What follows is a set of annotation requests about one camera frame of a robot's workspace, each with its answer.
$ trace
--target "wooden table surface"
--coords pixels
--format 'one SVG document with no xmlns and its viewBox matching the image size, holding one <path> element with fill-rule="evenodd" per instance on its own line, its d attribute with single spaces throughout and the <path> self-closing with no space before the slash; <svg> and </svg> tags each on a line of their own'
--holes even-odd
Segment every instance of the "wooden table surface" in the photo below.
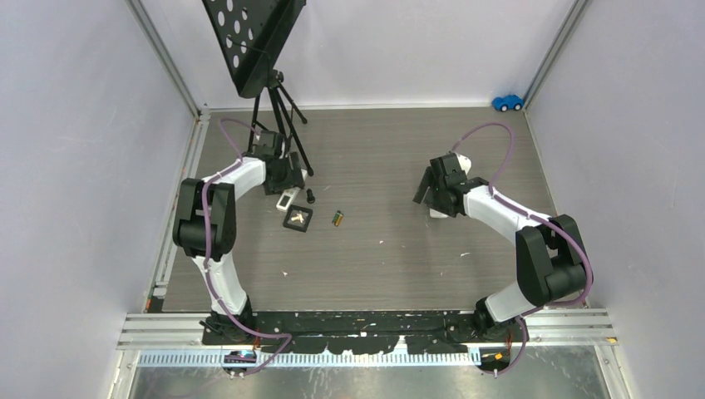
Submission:
<svg viewBox="0 0 705 399">
<path fill-rule="evenodd" d="M 274 129 L 271 112 L 260 120 Z M 431 219 L 412 202 L 431 158 L 445 154 L 474 126 L 502 121 L 515 130 L 514 157 L 497 183 L 512 199 L 553 214 L 553 205 L 523 113 L 490 108 L 306 111 L 296 122 L 315 176 L 294 202 L 313 209 L 307 233 L 282 227 L 278 195 L 255 188 L 237 203 L 234 258 L 257 310 L 473 309 L 515 279 L 513 245 L 486 225 L 459 216 Z M 217 120 L 249 121 L 248 112 L 214 113 L 198 176 L 234 161 Z M 246 147 L 247 131 L 227 125 Z M 500 127 L 477 132 L 458 152 L 472 160 L 471 177 L 489 179 L 505 156 Z M 331 221 L 336 210 L 345 217 Z M 180 250 L 164 310 L 205 311 L 209 295 Z"/>
</svg>

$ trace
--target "cable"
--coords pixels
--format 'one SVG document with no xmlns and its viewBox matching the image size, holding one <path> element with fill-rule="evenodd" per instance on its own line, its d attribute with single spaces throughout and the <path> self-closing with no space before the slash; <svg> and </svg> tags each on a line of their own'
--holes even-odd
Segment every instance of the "cable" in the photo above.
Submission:
<svg viewBox="0 0 705 399">
<path fill-rule="evenodd" d="M 492 178 L 490 179 L 490 183 L 488 184 L 488 189 L 490 191 L 490 195 L 494 200 L 497 200 L 500 204 L 504 205 L 507 209 L 510 209 L 517 214 L 520 214 L 527 219 L 532 219 L 535 222 L 541 223 L 542 225 L 548 227 L 549 229 L 555 231 L 556 234 L 558 234 L 561 238 L 563 238 L 565 241 L 570 244 L 573 249 L 575 249 L 575 252 L 578 253 L 578 256 L 580 257 L 580 261 L 583 263 L 583 266 L 585 268 L 585 289 L 583 292 L 578 296 L 576 299 L 572 299 L 569 301 L 563 301 L 563 302 L 552 302 L 550 305 L 560 305 L 560 306 L 569 306 L 569 305 L 575 305 L 577 303 L 582 303 L 585 298 L 587 298 L 588 293 L 590 292 L 590 289 L 592 288 L 593 284 L 593 269 L 592 266 L 590 265 L 590 261 L 588 260 L 587 254 L 585 254 L 585 251 L 583 251 L 582 248 L 578 245 L 575 240 L 570 237 L 567 233 L 565 233 L 560 227 L 556 226 L 555 224 L 551 223 L 550 221 L 541 218 L 540 216 L 537 216 L 535 214 L 529 214 L 528 212 L 524 211 L 522 208 L 519 208 L 518 206 L 512 204 L 511 202 L 507 201 L 506 199 L 502 198 L 501 195 L 495 195 L 495 182 L 497 179 L 500 178 L 500 175 L 502 172 L 504 172 L 504 169 L 509 162 L 509 159 L 512 156 L 512 153 L 514 152 L 514 143 L 515 143 L 515 134 L 514 131 L 509 127 L 508 125 L 501 123 L 501 122 L 487 122 L 483 123 L 482 125 L 476 126 L 472 128 L 470 131 L 465 133 L 456 143 L 453 145 L 451 148 L 451 152 L 456 152 L 456 149 L 458 146 L 470 135 L 475 133 L 476 131 L 483 129 L 487 126 L 499 126 L 503 127 L 507 132 L 509 132 L 509 137 L 510 137 L 510 143 L 509 143 L 509 149 L 507 149 L 506 155 L 504 160 L 502 161 L 502 164 L 500 165 L 499 169 L 492 175 Z M 521 326 L 521 348 L 519 349 L 519 353 L 517 353 L 516 358 L 504 369 L 501 371 L 495 370 L 495 378 L 498 376 L 508 372 L 524 355 L 524 350 L 526 349 L 526 343 L 529 341 L 529 334 L 526 331 L 526 322 L 524 321 L 524 317 L 529 316 L 530 314 L 536 313 L 540 311 L 543 307 L 536 307 L 533 308 L 527 312 L 522 313 L 521 315 L 515 317 L 516 322 Z"/>
<path fill-rule="evenodd" d="M 255 135 L 258 135 L 259 133 L 249 124 L 233 119 L 233 118 L 221 118 L 218 125 L 220 127 L 220 131 L 223 133 L 226 139 L 228 139 L 228 142 L 230 145 L 232 145 L 233 149 L 235 152 L 238 154 L 238 159 L 235 161 L 233 165 L 231 165 L 229 168 L 226 168 L 225 170 L 220 171 L 219 173 L 215 174 L 213 177 L 208 179 L 205 184 L 203 185 L 203 189 L 201 189 L 200 193 L 200 198 L 201 202 L 203 205 L 203 219 L 205 221 L 205 256 L 203 259 L 203 268 L 205 272 L 205 285 L 208 287 L 208 291 L 210 292 L 210 295 L 215 298 L 215 301 L 218 303 L 218 305 L 223 309 L 225 314 L 228 316 L 231 322 L 233 322 L 234 325 L 238 326 L 241 330 L 245 331 L 246 333 L 250 335 L 254 335 L 255 337 L 260 337 L 260 338 L 268 338 L 268 339 L 281 339 L 285 338 L 284 343 L 276 350 L 274 351 L 274 354 L 269 357 L 269 359 L 265 360 L 260 364 L 259 366 L 248 370 L 247 372 L 244 372 L 242 374 L 242 377 L 244 376 L 249 376 L 252 374 L 255 374 L 256 372 L 261 371 L 265 366 L 267 366 L 270 362 L 274 360 L 275 357 L 277 357 L 286 347 L 287 345 L 291 342 L 292 340 L 292 335 L 289 333 L 281 333 L 281 334 L 267 334 L 264 332 L 258 332 L 254 331 L 251 328 L 248 328 L 244 324 L 242 324 L 231 312 L 230 309 L 228 309 L 227 305 L 225 305 L 225 302 L 223 299 L 218 295 L 218 293 L 215 291 L 215 287 L 213 285 L 213 280 L 210 277 L 210 266 L 208 265 L 208 261 L 210 260 L 210 255 L 212 251 L 212 245 L 211 245 L 211 228 L 210 228 L 210 210 L 208 207 L 208 188 L 210 187 L 211 184 L 213 184 L 216 180 L 225 177 L 226 175 L 229 175 L 230 173 L 234 172 L 237 170 L 242 164 L 243 164 L 243 155 L 242 152 L 240 152 L 239 147 L 234 143 L 233 139 L 230 138 L 228 133 L 225 131 L 225 127 L 223 125 L 224 122 L 234 122 L 238 123 L 242 126 L 247 127 L 250 129 Z"/>
</svg>

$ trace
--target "battery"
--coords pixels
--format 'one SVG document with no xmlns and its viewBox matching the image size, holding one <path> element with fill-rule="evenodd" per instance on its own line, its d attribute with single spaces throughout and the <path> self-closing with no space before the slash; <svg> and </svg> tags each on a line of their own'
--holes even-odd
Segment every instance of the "battery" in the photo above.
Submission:
<svg viewBox="0 0 705 399">
<path fill-rule="evenodd" d="M 338 211 L 333 216 L 333 224 L 335 224 L 335 227 L 338 227 L 341 221 L 343 221 L 343 212 Z"/>
</svg>

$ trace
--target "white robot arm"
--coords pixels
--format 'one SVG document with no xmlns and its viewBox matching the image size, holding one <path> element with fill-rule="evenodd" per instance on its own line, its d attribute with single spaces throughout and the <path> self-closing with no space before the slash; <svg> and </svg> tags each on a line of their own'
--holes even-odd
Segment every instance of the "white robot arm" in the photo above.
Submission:
<svg viewBox="0 0 705 399">
<path fill-rule="evenodd" d="M 297 153 L 282 155 L 282 135 L 269 131 L 262 131 L 261 135 L 260 139 L 265 140 L 260 142 L 264 141 L 268 145 L 255 145 L 253 153 L 245 156 L 242 164 L 228 175 L 221 177 L 219 173 L 216 174 L 219 178 L 210 184 L 207 194 L 212 248 L 208 262 L 210 281 L 213 291 L 218 293 L 233 315 L 240 315 L 248 306 L 248 296 L 240 286 L 233 261 L 237 235 L 235 201 L 254 187 L 262 185 L 265 194 L 282 194 L 283 199 L 289 199 L 284 207 L 286 210 L 295 195 L 291 191 L 303 188 L 306 175 L 306 170 L 302 170 L 299 165 Z M 237 160 L 231 167 L 239 163 L 240 160 Z M 216 175 L 181 182 L 172 232 L 175 244 L 193 259 L 204 280 L 205 220 L 201 190 L 205 181 Z M 226 314 L 212 293 L 211 309 L 218 314 Z"/>
<path fill-rule="evenodd" d="M 578 254 L 531 216 L 557 224 L 582 247 L 575 221 L 567 215 L 551 218 L 537 213 L 491 191 L 482 178 L 468 179 L 470 165 L 470 160 L 455 153 L 431 160 L 414 201 L 427 205 L 435 218 L 463 214 L 479 220 L 516 246 L 517 279 L 477 303 L 478 328 L 489 328 L 583 289 L 586 275 Z M 548 249 L 558 249 L 558 254 L 551 257 Z"/>
</svg>

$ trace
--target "blue toy car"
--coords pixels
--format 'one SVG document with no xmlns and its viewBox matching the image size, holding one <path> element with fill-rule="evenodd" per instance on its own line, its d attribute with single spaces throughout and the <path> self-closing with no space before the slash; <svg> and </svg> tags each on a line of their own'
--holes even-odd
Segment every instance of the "blue toy car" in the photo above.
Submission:
<svg viewBox="0 0 705 399">
<path fill-rule="evenodd" d="M 501 112 L 505 112 L 510 108 L 515 111 L 518 111 L 524 108 L 524 100 L 522 100 L 521 97 L 515 94 L 509 94 L 508 96 L 497 97 L 492 100 L 492 106 L 495 107 L 496 110 Z"/>
</svg>

